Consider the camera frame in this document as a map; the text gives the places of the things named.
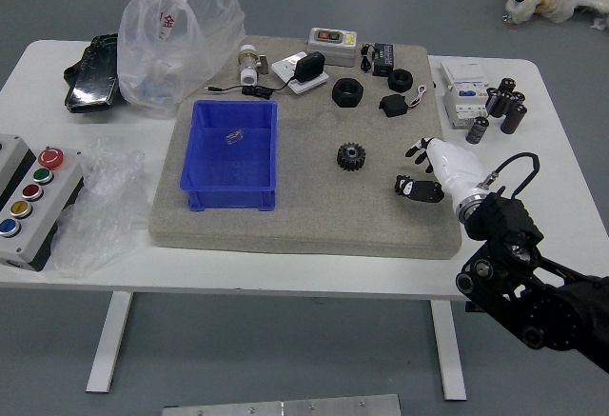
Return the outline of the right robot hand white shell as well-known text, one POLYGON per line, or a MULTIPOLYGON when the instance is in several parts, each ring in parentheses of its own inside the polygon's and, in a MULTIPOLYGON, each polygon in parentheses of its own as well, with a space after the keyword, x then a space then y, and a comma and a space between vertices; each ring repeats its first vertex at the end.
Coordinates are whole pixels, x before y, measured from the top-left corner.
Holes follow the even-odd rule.
POLYGON ((445 194, 452 199, 453 209, 459 214, 466 207, 479 203, 486 196, 479 187, 485 177, 477 156, 470 150, 438 138, 423 138, 405 154, 414 156, 417 165, 425 159, 429 161, 426 172, 433 173, 436 181, 414 181, 406 175, 398 175, 394 190, 408 199, 438 203, 445 194))

